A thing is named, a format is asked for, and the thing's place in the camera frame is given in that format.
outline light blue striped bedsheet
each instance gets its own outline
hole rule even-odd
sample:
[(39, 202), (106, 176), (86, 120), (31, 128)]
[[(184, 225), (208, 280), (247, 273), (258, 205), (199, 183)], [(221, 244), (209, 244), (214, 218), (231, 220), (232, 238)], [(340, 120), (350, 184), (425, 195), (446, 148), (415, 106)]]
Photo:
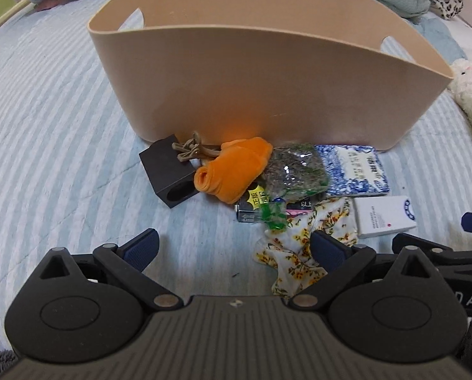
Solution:
[[(52, 247), (88, 253), (148, 227), (161, 236), (146, 273), (183, 297), (269, 294), (275, 271), (251, 260), (261, 225), (203, 194), (170, 210), (141, 167), (147, 145), (130, 128), (86, 24), (106, 0), (19, 14), (0, 29), (0, 349), (3, 318)], [(393, 194), (410, 196), (414, 233), (472, 249), (460, 218), (472, 211), (472, 137), (443, 94), (381, 154)], [(390, 237), (371, 245), (389, 252)]]

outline floral cloth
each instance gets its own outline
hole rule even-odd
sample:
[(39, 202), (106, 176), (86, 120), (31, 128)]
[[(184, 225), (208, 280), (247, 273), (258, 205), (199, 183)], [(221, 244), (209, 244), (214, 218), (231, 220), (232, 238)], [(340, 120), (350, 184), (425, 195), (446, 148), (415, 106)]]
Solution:
[(273, 294), (292, 297), (327, 274), (311, 257), (310, 235), (316, 230), (349, 247), (357, 243), (352, 199), (324, 200), (311, 214), (289, 218), (284, 231), (265, 232), (265, 237), (257, 242), (254, 260), (277, 269)]

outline plastic bag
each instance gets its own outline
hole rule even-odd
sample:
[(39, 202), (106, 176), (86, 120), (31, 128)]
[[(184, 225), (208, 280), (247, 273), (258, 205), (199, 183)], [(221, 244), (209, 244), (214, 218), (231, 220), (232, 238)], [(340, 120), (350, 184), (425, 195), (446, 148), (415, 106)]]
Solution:
[(281, 199), (286, 203), (323, 193), (329, 185), (322, 159), (308, 143), (273, 149), (263, 177), (270, 199)]
[(259, 221), (266, 223), (270, 230), (284, 230), (287, 226), (284, 201), (270, 201), (261, 204), (256, 211)]

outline screw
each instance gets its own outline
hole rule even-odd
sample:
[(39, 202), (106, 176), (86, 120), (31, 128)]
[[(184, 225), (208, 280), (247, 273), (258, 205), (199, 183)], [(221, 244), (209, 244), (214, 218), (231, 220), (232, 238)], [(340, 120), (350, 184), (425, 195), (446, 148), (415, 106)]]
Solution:
[(292, 301), (299, 307), (313, 307), (318, 303), (318, 299), (311, 294), (299, 294)]
[(244, 303), (239, 300), (238, 298), (232, 300), (229, 302), (230, 306), (233, 306), (234, 308), (238, 308), (238, 307), (241, 307)]
[(153, 303), (164, 308), (174, 307), (178, 302), (179, 299), (173, 294), (159, 294), (153, 299)]

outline rolled orange cloth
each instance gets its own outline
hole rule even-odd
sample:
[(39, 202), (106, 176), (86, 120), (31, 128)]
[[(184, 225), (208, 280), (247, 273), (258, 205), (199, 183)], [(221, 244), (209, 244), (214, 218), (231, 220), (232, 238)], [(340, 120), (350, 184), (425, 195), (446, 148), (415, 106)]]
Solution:
[(195, 172), (199, 191), (234, 204), (265, 169), (273, 146), (260, 137), (222, 144), (220, 155)]

